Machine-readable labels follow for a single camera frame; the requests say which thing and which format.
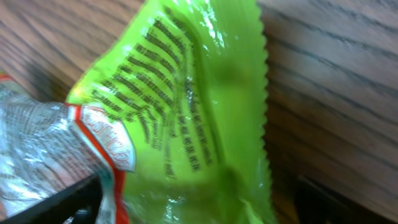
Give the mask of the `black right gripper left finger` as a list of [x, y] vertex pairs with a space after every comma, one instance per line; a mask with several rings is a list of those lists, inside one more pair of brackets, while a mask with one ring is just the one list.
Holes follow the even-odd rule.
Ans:
[[69, 218], [73, 224], [95, 224], [102, 196], [100, 178], [91, 175], [1, 224], [61, 224]]

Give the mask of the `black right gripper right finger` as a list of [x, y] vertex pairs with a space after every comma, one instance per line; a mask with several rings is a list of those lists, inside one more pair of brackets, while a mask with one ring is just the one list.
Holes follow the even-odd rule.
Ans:
[[300, 224], [392, 224], [392, 220], [306, 176], [297, 179], [294, 206]]

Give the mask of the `green Haribo gummy bag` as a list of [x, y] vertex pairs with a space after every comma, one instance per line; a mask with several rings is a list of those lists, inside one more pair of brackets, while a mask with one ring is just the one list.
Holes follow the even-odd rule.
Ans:
[[147, 1], [67, 99], [1, 75], [1, 221], [91, 176], [95, 223], [275, 223], [255, 1]]

